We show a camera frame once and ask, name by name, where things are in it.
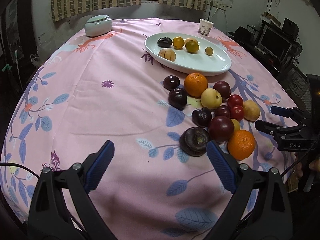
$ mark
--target power outlet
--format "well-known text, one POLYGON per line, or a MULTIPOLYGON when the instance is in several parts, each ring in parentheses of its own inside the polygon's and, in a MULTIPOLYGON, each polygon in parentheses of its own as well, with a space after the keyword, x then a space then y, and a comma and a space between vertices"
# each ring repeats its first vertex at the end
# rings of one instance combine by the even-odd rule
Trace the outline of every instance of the power outlet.
POLYGON ((213 6, 216 7, 216 8, 219 8, 220 7, 220 2, 218 1, 213 1, 213 6))
POLYGON ((221 3, 220 9, 225 11, 227 9, 227 5, 225 3, 221 3))

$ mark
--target jar lid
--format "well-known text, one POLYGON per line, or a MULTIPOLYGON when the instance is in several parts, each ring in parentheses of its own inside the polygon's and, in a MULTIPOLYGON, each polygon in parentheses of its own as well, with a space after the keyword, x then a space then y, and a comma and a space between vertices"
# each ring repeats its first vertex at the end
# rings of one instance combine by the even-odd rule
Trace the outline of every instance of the jar lid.
POLYGON ((99 22, 107 19, 109 16, 108 15, 97 15, 95 17, 90 18, 87 20, 87 23, 94 23, 94 22, 99 22))

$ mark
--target plastic bag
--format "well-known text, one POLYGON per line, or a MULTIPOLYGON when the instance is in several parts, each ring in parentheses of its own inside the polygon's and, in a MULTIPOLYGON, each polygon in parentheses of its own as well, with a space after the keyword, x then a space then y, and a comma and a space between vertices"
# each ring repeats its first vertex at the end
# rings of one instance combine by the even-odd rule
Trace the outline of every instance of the plastic bag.
POLYGON ((37 54, 30 55, 31 63, 36 67, 40 68, 43 65, 43 62, 40 60, 37 54))

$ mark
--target person's hand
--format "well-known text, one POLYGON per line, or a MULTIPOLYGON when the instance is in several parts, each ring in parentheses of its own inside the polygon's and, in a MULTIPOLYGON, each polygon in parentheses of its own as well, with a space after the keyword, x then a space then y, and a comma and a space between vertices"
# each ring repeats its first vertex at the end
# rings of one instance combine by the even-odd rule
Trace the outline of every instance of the person's hand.
MULTIPOLYGON (((313 162, 310 163, 309 168, 313 171, 316 172, 320 172, 320 159, 316 159, 313 162)), ((296 171, 296 176, 298 179, 300 179, 303 176, 303 171, 302 171, 302 163, 298 163, 295 167, 295 171, 296 171)))

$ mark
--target paper cup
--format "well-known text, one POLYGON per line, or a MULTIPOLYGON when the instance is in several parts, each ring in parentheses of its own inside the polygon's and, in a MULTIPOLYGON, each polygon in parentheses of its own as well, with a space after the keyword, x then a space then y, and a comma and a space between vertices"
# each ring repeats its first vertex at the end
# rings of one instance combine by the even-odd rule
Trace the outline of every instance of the paper cup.
POLYGON ((200 19, 199 30, 198 33, 203 36, 208 36, 211 29, 213 27, 213 23, 204 19, 200 19))

